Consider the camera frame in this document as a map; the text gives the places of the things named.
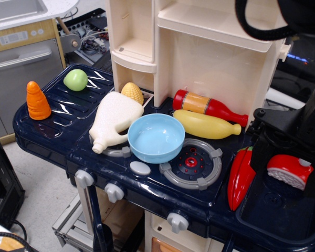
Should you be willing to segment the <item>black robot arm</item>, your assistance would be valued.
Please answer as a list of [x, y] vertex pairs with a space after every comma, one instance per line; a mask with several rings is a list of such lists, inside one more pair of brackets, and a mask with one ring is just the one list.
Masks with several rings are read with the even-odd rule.
[[259, 108], [248, 128], [255, 141], [251, 166], [266, 168], [276, 154], [287, 154], [308, 161], [314, 170], [308, 177], [304, 195], [315, 198], [315, 90], [298, 110], [279, 111]]

